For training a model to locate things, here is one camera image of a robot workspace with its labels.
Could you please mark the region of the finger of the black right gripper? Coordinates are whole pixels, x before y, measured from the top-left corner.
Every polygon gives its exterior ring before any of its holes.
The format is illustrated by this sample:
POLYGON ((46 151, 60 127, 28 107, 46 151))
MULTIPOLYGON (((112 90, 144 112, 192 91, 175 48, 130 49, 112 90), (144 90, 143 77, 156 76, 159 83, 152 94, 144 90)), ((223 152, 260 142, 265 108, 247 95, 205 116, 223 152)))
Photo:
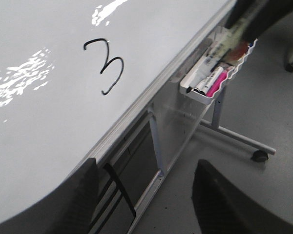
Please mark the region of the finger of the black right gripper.
POLYGON ((244 41, 254 41, 277 21, 293 11, 293 0, 269 0, 258 12, 242 35, 244 41))
POLYGON ((237 0, 224 27, 230 29, 252 4, 253 0, 237 0))

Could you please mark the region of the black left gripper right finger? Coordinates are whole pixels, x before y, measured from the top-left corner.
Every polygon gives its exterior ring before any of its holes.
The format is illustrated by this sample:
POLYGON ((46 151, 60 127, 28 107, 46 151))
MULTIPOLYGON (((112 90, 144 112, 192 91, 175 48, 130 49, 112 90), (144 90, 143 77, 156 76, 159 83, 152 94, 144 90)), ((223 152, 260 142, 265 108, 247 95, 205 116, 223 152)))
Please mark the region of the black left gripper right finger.
POLYGON ((292 224, 257 204, 205 159, 197 164, 192 202, 204 234, 293 234, 292 224))

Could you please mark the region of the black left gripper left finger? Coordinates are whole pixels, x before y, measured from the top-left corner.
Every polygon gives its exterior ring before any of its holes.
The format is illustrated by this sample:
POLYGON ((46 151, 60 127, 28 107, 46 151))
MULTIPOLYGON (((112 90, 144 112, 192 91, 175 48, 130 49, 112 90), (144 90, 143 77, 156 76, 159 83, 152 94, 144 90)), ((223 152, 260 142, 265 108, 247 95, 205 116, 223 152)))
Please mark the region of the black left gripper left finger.
POLYGON ((0 234, 86 234, 99 187, 94 158, 42 200, 0 224, 0 234))

